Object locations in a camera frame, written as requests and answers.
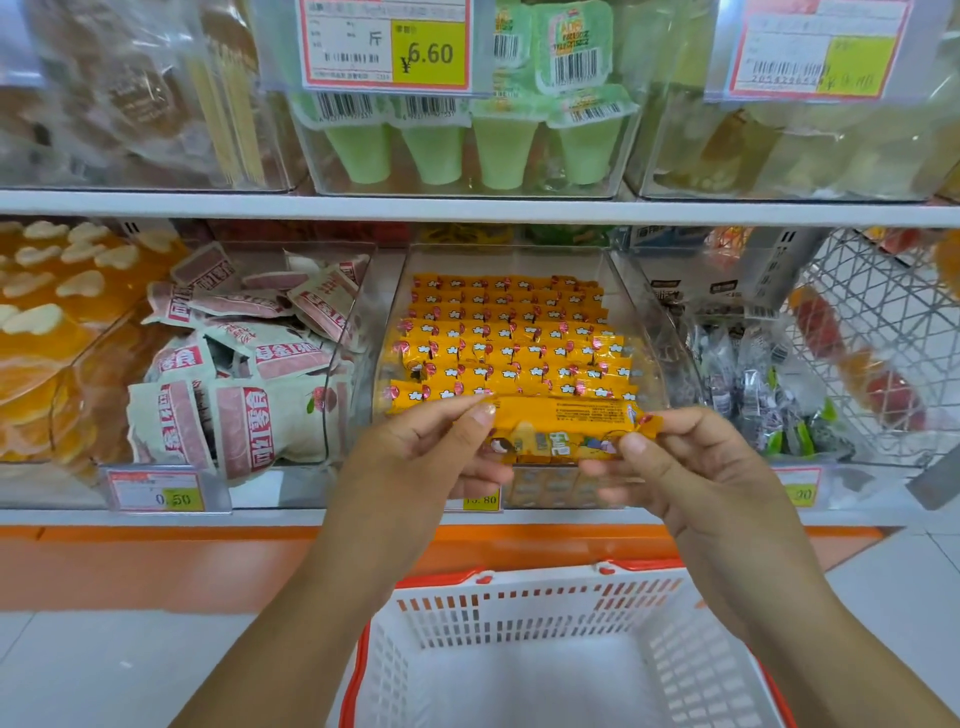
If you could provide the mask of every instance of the barcode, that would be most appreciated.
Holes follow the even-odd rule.
[[[793,61],[753,61],[752,83],[809,84],[824,75],[822,63]]]
[[[587,107],[586,109],[574,109],[570,112],[570,118],[573,121],[600,121],[602,119],[615,116],[620,113],[619,104],[604,104],[599,107]]]
[[[457,112],[457,100],[446,96],[406,96],[408,119],[433,116],[453,116]]]
[[[558,56],[553,60],[553,84],[573,85],[595,79],[599,65],[599,48]]]
[[[515,61],[520,54],[520,36],[498,33],[493,36],[493,57],[498,61]]]
[[[380,56],[376,53],[327,53],[324,52],[327,63],[380,63]]]
[[[318,93],[317,103],[323,121],[369,119],[373,116],[371,98],[362,93]]]

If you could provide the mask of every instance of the white tile floor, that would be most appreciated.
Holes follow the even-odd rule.
[[[960,713],[960,535],[904,533],[830,582]],[[0,614],[0,728],[164,728],[251,619]]]

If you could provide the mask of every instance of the price tag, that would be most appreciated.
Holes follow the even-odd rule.
[[[798,508],[812,508],[820,491],[822,468],[774,468],[774,472]]]
[[[497,491],[492,496],[480,498],[452,498],[446,502],[444,510],[447,513],[499,513],[503,510],[503,505],[500,502],[500,492]]]
[[[729,99],[879,99],[917,0],[746,0]]]
[[[203,512],[200,477],[189,468],[104,468],[117,510],[147,513]]]
[[[303,87],[466,94],[472,0],[299,0]]]

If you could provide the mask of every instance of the shopping basket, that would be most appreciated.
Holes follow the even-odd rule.
[[[679,562],[475,571],[397,585],[328,728],[789,728]]]

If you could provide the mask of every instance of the white shelf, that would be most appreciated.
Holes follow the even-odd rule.
[[[960,206],[0,190],[0,214],[608,225],[960,228]]]

